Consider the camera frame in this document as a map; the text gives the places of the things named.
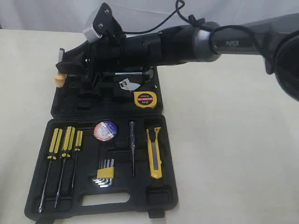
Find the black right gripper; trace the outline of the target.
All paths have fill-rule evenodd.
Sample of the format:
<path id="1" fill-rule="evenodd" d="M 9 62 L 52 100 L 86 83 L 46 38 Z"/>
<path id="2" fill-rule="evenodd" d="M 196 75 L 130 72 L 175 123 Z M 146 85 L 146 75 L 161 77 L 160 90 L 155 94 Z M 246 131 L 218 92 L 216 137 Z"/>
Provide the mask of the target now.
<path id="1" fill-rule="evenodd" d="M 138 35 L 126 38 L 104 38 L 94 43 L 85 41 L 78 47 L 65 51 L 59 49 L 56 68 L 70 78 L 89 75 L 96 85 L 103 71 L 146 71 L 162 59 L 159 34 Z"/>

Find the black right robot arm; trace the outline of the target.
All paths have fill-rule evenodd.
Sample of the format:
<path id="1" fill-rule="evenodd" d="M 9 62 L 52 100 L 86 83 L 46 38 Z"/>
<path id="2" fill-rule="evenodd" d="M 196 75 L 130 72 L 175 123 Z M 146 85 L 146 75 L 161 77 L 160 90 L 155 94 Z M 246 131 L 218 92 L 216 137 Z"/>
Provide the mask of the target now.
<path id="1" fill-rule="evenodd" d="M 266 73 L 293 99 L 299 98 L 299 15 L 288 14 L 252 23 L 219 26 L 205 22 L 199 27 L 182 25 L 156 33 L 101 38 L 93 44 L 64 53 L 56 67 L 60 73 L 99 71 L 214 62 L 221 55 L 260 55 Z"/>

